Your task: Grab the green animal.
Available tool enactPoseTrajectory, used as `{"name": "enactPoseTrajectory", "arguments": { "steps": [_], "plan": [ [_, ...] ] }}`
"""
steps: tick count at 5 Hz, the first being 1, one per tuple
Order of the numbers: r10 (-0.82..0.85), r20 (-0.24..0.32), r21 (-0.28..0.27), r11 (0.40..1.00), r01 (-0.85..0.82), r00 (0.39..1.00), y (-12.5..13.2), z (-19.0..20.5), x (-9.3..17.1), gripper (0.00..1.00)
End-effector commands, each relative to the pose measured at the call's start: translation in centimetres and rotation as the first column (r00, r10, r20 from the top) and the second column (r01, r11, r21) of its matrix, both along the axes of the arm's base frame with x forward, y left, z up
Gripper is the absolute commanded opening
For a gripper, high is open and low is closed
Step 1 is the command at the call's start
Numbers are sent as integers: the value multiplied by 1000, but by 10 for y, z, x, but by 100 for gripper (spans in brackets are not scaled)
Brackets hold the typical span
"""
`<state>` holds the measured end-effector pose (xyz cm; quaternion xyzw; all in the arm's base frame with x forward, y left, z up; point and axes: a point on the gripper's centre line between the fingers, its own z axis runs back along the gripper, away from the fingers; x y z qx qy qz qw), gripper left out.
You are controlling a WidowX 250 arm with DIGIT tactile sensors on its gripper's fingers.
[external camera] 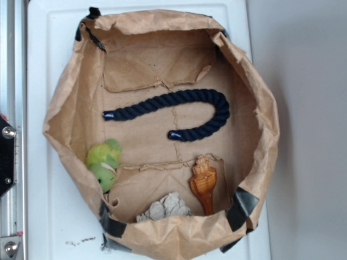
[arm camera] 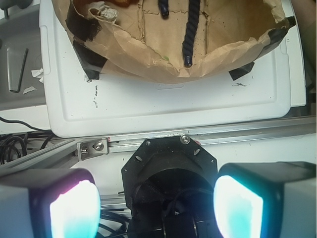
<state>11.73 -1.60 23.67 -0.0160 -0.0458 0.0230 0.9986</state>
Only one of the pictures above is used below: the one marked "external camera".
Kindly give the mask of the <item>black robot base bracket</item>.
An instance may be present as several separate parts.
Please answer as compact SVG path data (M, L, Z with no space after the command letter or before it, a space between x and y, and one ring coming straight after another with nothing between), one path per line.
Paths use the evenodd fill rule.
M1 113L1 198L15 184L15 138L16 130Z

